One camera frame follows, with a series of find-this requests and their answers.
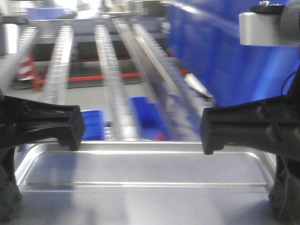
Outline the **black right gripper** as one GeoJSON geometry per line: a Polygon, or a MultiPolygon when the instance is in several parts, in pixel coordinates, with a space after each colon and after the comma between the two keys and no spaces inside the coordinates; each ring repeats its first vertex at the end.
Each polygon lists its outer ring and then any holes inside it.
{"type": "Polygon", "coordinates": [[[228,144],[276,156],[276,174],[268,195],[277,220],[300,221],[300,73],[285,95],[245,104],[206,108],[200,135],[206,155],[228,144]]]}

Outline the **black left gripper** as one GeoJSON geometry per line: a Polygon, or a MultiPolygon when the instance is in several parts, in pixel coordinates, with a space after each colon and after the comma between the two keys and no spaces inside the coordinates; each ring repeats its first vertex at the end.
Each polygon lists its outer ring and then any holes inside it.
{"type": "Polygon", "coordinates": [[[77,105],[53,105],[0,95],[0,222],[13,219],[22,203],[15,177],[15,147],[55,138],[79,150],[85,124],[77,105]]]}

